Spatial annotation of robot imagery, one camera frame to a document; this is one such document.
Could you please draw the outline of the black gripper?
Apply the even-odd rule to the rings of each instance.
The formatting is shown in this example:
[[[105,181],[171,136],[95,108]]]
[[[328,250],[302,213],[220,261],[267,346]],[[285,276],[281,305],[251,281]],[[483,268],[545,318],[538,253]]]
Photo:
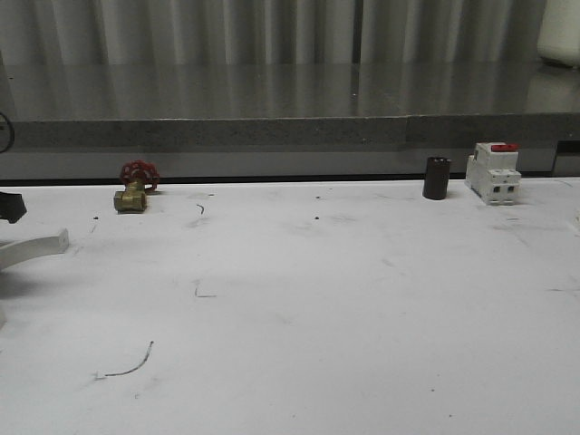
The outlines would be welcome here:
[[[16,223],[27,213],[24,199],[18,193],[0,193],[0,216],[10,224]]]

